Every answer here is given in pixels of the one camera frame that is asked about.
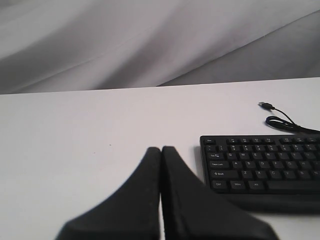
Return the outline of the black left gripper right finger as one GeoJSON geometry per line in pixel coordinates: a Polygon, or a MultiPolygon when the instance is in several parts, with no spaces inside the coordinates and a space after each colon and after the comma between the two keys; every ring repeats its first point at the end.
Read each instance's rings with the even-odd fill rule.
{"type": "Polygon", "coordinates": [[[161,203],[167,240],[274,240],[259,220],[206,187],[173,146],[161,155],[161,203]]]}

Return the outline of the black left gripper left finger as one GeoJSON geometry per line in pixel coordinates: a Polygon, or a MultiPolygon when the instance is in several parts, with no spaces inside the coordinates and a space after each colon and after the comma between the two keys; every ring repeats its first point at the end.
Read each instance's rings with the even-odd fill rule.
{"type": "Polygon", "coordinates": [[[58,240],[158,240],[161,151],[147,149],[141,162],[110,197],[65,223],[58,240]]]}

